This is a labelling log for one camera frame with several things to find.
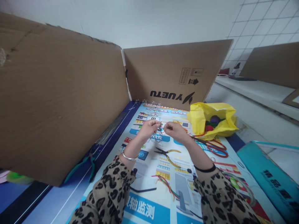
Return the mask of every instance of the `yuetu logo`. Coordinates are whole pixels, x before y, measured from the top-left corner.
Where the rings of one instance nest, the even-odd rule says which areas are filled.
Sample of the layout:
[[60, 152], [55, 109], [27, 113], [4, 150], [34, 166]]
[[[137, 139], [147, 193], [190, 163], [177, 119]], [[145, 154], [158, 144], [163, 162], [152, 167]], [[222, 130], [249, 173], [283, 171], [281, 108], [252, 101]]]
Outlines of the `yuetu logo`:
[[[191, 104], [192, 102], [192, 96], [195, 92], [189, 94], [188, 96], [186, 96], [184, 98], [184, 101], [182, 104], [186, 103], [187, 101], [189, 101], [189, 104]], [[178, 97], [177, 97], [177, 94], [175, 93], [169, 93], [169, 92], [161, 92], [159, 91], [158, 94], [156, 91], [151, 91], [150, 92], [150, 96], [154, 96], [154, 97], [161, 97], [161, 98], [167, 98], [167, 99], [173, 99], [173, 100], [181, 100], [182, 101], [182, 97], [183, 97], [183, 94], [180, 94]]]

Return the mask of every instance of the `black wristband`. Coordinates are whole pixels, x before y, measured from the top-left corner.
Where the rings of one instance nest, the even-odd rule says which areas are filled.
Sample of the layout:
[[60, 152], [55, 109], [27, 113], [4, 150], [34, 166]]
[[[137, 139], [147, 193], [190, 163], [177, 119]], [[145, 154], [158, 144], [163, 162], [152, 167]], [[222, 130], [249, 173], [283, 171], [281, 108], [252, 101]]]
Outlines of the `black wristband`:
[[201, 171], [203, 173], [210, 173], [210, 172], [213, 172], [214, 170], [216, 170], [216, 166], [215, 166], [214, 163], [213, 163], [213, 167], [210, 168], [210, 169], [207, 169], [207, 170], [201, 170], [201, 169], [197, 168], [196, 166], [194, 166], [194, 167], [195, 167], [195, 169], [197, 169], [197, 170], [199, 170], [199, 171]]

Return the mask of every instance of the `cardboard divider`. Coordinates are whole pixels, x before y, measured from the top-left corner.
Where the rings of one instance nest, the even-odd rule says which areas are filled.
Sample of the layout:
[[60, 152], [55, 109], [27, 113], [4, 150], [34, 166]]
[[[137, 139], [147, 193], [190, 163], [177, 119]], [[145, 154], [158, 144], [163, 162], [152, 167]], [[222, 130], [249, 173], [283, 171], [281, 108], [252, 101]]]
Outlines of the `cardboard divider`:
[[299, 42], [254, 48], [240, 76], [299, 88]]
[[233, 40], [124, 49], [133, 100], [190, 110], [203, 102]]
[[129, 102], [121, 48], [0, 13], [0, 167], [59, 186]]

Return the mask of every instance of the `small bottle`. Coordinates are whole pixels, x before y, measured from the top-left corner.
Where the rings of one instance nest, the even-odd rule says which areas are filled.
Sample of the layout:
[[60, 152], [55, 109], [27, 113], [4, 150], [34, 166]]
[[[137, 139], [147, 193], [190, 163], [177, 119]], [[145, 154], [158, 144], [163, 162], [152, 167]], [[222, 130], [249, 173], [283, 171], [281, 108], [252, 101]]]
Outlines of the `small bottle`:
[[240, 68], [240, 62], [234, 67], [233, 71], [231, 72], [230, 76], [236, 76], [237, 71]]

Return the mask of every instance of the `yellow-handled pliers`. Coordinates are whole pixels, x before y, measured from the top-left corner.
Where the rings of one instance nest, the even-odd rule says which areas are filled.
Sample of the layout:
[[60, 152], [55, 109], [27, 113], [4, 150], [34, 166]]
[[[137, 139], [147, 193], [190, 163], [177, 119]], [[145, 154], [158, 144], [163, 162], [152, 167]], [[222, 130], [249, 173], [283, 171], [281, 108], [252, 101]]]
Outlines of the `yellow-handled pliers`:
[[180, 151], [178, 151], [178, 150], [175, 150], [175, 149], [171, 149], [171, 150], [168, 150], [168, 151], [164, 151], [164, 150], [159, 149], [159, 148], [157, 148], [157, 147], [156, 147], [156, 149], [160, 150], [160, 152], [158, 152], [158, 151], [154, 151], [154, 152], [166, 156], [166, 158], [168, 159], [168, 161], [169, 161], [174, 167], [179, 168], [179, 169], [181, 168], [180, 166], [175, 165], [175, 164], [171, 161], [171, 159], [169, 158], [169, 156], [167, 155], [167, 153], [169, 153], [169, 152], [179, 152], [179, 153], [182, 153], [182, 152], [180, 152]]

